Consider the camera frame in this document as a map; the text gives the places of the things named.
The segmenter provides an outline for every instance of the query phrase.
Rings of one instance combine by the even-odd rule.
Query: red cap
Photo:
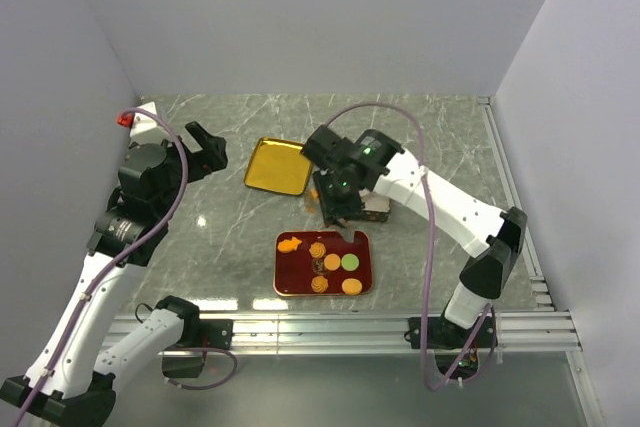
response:
[[[118,122],[118,124],[120,124],[123,127],[127,127],[128,129],[131,128],[131,126],[133,125],[133,114],[122,114],[119,113],[118,114],[118,120],[116,120],[116,122]]]

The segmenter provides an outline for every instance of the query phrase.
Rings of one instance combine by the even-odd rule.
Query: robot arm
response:
[[[365,131],[353,143],[321,126],[302,153],[324,170],[314,179],[325,219],[335,220],[341,206],[359,205],[363,189],[385,195],[428,219],[421,184],[426,175],[436,225],[470,255],[444,318],[468,330],[487,302],[500,297],[522,250],[524,212],[515,207],[505,212],[475,199],[426,171],[410,152],[376,130]]]
[[[153,103],[142,109],[163,117],[156,113]],[[102,425],[116,395],[144,365],[174,344],[195,345],[199,334],[198,307],[167,297],[143,324],[99,354],[120,305],[144,279],[153,251],[168,228],[160,229],[106,275],[102,271],[167,214],[178,194],[183,168],[176,145],[155,121],[128,114],[118,123],[131,129],[131,144],[118,171],[119,186],[89,239],[89,252],[73,296],[25,376],[7,379],[0,388],[0,398],[19,407],[27,397],[35,395],[28,404],[29,412],[60,426]],[[187,181],[224,169],[224,139],[211,136],[197,122],[187,124],[186,129],[201,147],[200,151],[191,152],[180,141],[188,164]],[[94,280],[97,287],[88,296],[87,285]],[[68,340],[61,343],[63,332],[77,315],[80,298],[85,306],[74,319],[75,327]],[[63,344],[61,355],[54,356],[56,347]]]

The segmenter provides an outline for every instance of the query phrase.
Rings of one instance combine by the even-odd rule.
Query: gray marble surface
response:
[[[475,97],[425,95],[196,95],[146,96],[168,113],[171,125],[186,134],[184,124],[199,121],[227,139],[229,166],[191,184],[156,250],[149,273],[133,298],[155,303],[165,295],[197,302],[207,310],[397,310],[418,309],[421,302],[427,222],[399,205],[386,224],[359,223],[369,235],[374,287],[357,297],[279,298],[273,290],[275,238],[283,231],[318,230],[319,213],[310,213],[304,196],[254,190],[243,183],[259,138],[304,140],[337,110],[362,100],[394,103],[415,114],[425,131],[425,159],[431,170],[480,200],[507,207],[498,169]],[[375,127],[417,148],[416,134],[403,117],[382,108],[364,108],[332,126],[356,139]],[[189,147],[194,142],[185,135]],[[438,232],[431,308],[446,304],[467,255]],[[516,265],[496,305],[504,309],[536,306],[527,270]]]

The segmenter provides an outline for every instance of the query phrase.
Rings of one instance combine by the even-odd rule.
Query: red tray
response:
[[[298,250],[283,254],[277,249],[280,241],[297,237],[302,241]],[[329,287],[321,294],[311,289],[311,280],[318,275],[314,271],[313,261],[309,248],[314,242],[322,242],[327,248],[327,253],[355,254],[360,260],[360,265],[354,271],[347,272],[342,267],[338,270],[327,272],[324,276],[329,281]],[[276,269],[273,278],[273,288],[283,297],[294,295],[347,295],[342,291],[342,281],[345,279],[358,279],[362,282],[362,292],[365,294],[373,286],[373,272],[371,269],[371,255],[369,253],[369,238],[364,232],[356,231],[353,243],[347,242],[342,236],[333,230],[283,232],[276,239]]]

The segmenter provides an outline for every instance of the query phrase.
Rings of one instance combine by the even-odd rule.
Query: yellow tray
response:
[[[300,153],[303,144],[263,137],[251,155],[244,183],[279,194],[301,195],[309,181],[311,162]]]

